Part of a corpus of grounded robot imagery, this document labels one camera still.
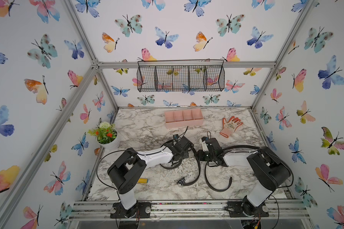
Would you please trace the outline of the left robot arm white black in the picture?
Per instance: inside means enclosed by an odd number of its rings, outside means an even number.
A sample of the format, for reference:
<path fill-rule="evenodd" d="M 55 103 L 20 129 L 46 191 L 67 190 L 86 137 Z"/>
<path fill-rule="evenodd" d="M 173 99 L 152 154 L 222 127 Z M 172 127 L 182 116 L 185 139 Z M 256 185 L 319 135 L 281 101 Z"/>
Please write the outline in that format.
<path fill-rule="evenodd" d="M 146 169 L 160 164 L 181 162 L 188 158 L 188 153 L 192 150 L 194 144 L 185 136 L 149 151 L 126 149 L 107 170 L 110 180 L 116 186 L 121 208 L 132 210 L 137 207 L 134 187 Z"/>

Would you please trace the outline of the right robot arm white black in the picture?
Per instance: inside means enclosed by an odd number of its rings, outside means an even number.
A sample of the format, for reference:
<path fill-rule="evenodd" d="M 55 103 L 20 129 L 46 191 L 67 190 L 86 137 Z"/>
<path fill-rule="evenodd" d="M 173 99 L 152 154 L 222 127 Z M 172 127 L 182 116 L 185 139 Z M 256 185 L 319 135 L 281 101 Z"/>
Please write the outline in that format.
<path fill-rule="evenodd" d="M 236 145 L 222 148 L 216 138 L 200 139 L 202 150 L 196 153 L 206 166 L 213 167 L 250 167 L 258 183 L 243 198 L 242 207 L 246 211 L 255 211 L 263 206 L 266 199 L 285 181 L 293 176 L 290 167 L 269 147 Z"/>

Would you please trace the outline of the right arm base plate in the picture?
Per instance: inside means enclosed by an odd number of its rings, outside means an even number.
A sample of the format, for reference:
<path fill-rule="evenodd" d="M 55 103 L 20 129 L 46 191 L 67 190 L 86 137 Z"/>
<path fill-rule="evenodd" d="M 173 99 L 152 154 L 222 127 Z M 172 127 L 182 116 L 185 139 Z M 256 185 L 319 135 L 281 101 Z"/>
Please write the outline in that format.
<path fill-rule="evenodd" d="M 228 201 L 224 210 L 229 213 L 231 218 L 269 217 L 269 209 L 264 202 L 255 207 L 248 200 Z"/>

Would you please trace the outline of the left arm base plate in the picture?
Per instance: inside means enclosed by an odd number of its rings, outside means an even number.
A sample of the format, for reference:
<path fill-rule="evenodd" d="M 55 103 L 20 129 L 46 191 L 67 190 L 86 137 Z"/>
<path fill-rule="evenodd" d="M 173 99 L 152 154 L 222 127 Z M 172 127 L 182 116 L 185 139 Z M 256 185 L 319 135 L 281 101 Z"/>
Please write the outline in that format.
<path fill-rule="evenodd" d="M 114 203 L 111 208 L 111 219 L 129 219 L 129 218 L 141 218 L 148 219 L 152 211 L 152 205 L 150 202 L 139 202 L 126 210 L 121 203 Z"/>

